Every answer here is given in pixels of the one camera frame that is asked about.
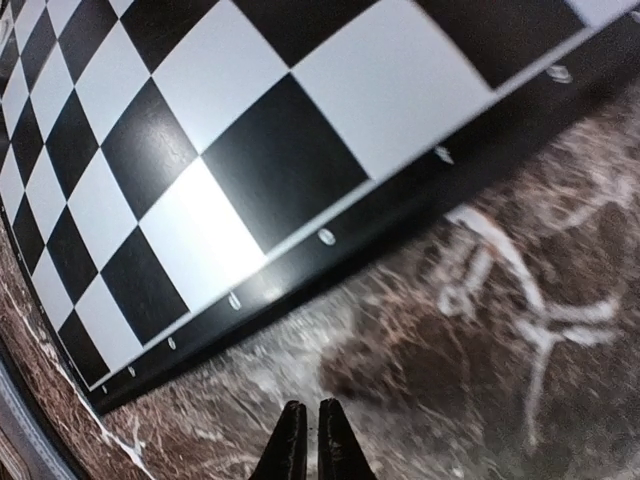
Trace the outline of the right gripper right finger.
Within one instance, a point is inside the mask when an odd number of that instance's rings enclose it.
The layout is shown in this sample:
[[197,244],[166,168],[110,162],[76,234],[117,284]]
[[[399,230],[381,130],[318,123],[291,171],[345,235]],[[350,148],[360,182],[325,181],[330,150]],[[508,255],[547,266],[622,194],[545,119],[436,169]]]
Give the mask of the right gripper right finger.
[[340,402],[323,400],[318,426],[319,479],[374,479]]

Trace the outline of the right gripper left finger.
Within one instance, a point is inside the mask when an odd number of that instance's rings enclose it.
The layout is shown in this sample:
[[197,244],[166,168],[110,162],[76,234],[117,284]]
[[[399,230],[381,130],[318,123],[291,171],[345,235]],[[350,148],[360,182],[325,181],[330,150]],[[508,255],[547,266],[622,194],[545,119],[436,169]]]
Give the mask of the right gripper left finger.
[[307,474],[307,412],[289,401],[255,468],[256,479],[305,479]]

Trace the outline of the black white chess board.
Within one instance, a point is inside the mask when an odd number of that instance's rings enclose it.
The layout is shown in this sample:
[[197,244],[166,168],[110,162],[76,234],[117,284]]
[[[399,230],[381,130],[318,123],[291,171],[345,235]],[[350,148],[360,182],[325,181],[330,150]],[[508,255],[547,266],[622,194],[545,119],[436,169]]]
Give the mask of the black white chess board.
[[1,220],[105,414],[638,73],[635,1],[5,1]]

